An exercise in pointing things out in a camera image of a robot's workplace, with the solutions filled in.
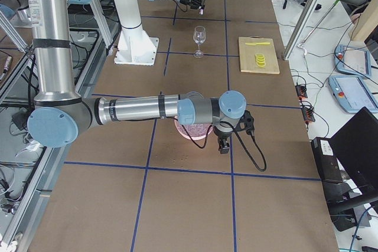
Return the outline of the steel cocktail jigger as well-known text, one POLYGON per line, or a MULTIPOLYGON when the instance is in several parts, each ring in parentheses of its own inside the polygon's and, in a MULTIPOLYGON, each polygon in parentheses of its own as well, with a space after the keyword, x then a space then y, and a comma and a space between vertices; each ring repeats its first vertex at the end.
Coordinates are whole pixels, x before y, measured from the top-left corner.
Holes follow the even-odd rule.
POLYGON ((204 9, 205 9, 205 1, 206 0, 199 0, 199 1, 200 1, 200 4, 199 4, 199 7, 198 7, 198 11, 199 11, 200 15, 203 15, 204 9))

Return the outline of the black monitor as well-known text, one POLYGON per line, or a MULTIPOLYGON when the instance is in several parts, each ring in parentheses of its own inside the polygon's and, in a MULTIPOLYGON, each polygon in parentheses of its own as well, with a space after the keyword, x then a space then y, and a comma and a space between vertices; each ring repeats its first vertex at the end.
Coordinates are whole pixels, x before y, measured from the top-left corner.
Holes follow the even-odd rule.
POLYGON ((330 145, 362 192, 377 189, 377 118, 366 107, 331 137, 330 145))

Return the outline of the clear wine glass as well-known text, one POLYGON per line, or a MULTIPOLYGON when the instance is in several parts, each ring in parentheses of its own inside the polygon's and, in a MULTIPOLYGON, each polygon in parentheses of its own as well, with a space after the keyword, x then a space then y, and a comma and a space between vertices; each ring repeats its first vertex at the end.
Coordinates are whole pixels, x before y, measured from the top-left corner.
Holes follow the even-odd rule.
POLYGON ((194 53, 195 58, 201 58, 204 53, 201 51, 200 47, 206 40, 206 29, 203 26, 196 26, 194 29, 193 40, 197 44, 197 50, 194 53))

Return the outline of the wooden plank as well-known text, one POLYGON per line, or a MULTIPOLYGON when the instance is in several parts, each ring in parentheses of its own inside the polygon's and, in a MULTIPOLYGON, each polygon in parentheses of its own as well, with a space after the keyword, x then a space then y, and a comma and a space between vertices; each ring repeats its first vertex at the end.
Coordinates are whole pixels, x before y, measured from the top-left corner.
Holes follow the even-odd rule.
POLYGON ((377 27, 377 0, 371 0, 350 34, 352 41, 365 41, 377 27))

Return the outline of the aluminium frame post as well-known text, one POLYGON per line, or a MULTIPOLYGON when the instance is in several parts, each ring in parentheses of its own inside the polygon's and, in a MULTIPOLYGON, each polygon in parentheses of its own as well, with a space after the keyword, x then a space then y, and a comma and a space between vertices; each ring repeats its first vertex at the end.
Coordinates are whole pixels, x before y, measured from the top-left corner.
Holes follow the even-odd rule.
POLYGON ((308 0, 306 6, 304 7, 299 20, 294 28, 294 31, 286 45, 286 49, 283 53, 283 59, 288 60, 294 48, 296 47, 299 38, 307 25, 309 18, 314 12, 315 6, 318 3, 318 0, 308 0))

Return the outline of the green handled reacher grabber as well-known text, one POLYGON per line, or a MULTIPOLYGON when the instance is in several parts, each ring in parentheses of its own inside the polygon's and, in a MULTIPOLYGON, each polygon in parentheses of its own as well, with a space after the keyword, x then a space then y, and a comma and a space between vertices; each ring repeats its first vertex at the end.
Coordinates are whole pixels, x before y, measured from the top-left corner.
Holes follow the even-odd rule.
POLYGON ((327 15, 334 9, 334 7, 340 2, 340 0, 335 0, 334 3, 330 6, 330 8, 326 11, 326 13, 319 19, 319 21, 316 23, 314 28, 307 34, 307 36, 299 43, 297 44, 298 48, 304 49, 304 44, 309 39, 309 37, 314 33, 314 31, 320 26, 320 24, 325 20, 327 15))

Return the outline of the blue teach pendant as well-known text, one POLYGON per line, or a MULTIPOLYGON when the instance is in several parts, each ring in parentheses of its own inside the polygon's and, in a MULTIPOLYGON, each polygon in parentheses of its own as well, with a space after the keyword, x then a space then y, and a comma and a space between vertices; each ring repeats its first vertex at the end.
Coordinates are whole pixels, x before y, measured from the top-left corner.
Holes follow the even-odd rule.
POLYGON ((335 66, 343 74, 372 77, 371 54, 366 48, 338 45, 335 49, 335 66))
POLYGON ((329 76, 329 87, 347 113, 357 113, 366 107, 372 113, 377 113, 377 100, 360 76, 329 76))

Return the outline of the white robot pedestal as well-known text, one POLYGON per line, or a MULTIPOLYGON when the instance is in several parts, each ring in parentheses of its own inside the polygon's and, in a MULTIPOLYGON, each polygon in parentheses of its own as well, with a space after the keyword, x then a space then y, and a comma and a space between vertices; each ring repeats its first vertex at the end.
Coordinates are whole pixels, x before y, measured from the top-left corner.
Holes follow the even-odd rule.
POLYGON ((114 2, 121 25, 115 64, 154 65, 159 39, 149 37, 144 30, 138 0, 114 2))

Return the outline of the bamboo cutting board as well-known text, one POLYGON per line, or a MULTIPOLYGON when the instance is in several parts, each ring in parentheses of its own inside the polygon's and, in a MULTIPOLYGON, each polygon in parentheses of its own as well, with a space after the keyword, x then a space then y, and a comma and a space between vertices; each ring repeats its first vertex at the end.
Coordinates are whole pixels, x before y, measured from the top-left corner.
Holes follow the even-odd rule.
POLYGON ((273 39, 239 37, 240 71, 244 73, 279 74, 273 39))

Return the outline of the pink bowl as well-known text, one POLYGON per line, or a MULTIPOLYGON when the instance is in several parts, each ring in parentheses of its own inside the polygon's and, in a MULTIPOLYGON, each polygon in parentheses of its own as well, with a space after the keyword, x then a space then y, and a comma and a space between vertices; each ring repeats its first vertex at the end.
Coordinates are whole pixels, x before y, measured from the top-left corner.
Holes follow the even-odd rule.
POLYGON ((174 124, 178 132, 186 139, 202 140, 213 130, 210 124, 181 125, 176 120, 174 124))

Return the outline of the pile of clear ice cubes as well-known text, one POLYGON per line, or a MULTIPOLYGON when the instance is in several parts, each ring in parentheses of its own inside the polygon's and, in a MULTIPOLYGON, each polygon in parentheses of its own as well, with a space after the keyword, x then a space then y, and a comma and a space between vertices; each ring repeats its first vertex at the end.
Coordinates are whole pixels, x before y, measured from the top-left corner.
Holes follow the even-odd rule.
POLYGON ((186 137, 191 136, 194 140, 201 139, 206 135, 209 124, 178 125, 178 130, 186 137))

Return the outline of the blue teach pendant far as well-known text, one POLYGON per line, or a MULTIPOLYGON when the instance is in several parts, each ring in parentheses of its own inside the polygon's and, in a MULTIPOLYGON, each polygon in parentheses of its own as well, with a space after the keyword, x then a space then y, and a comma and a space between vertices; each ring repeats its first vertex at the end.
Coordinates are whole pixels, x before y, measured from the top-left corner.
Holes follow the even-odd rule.
POLYGON ((372 77, 371 54, 366 48, 338 45, 335 49, 335 66, 343 74, 372 77))

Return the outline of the yellow plastic knife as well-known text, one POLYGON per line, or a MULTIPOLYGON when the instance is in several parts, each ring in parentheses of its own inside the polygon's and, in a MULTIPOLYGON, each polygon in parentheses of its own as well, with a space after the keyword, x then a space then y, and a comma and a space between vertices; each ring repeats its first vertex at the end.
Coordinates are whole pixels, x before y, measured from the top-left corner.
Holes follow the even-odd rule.
POLYGON ((248 46, 257 46, 257 45, 270 45, 269 41, 262 41, 262 42, 245 42, 245 45, 248 46))

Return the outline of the blue teach pendant near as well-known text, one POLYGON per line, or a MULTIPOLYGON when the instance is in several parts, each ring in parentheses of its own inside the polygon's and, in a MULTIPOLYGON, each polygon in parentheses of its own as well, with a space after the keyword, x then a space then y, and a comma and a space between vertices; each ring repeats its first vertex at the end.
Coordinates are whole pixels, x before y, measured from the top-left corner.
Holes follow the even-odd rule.
POLYGON ((372 113, 377 113, 377 100, 360 76, 329 76, 329 87, 347 113, 357 113, 366 107, 372 113))

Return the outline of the black box device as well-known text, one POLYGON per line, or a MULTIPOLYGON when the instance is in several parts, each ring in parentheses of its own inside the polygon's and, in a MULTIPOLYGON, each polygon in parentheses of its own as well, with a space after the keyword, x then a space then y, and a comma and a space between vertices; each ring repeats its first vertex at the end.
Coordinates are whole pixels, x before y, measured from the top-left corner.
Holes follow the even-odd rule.
POLYGON ((342 183, 340 168, 329 139, 316 137, 311 141, 311 147, 321 180, 334 184, 342 183))

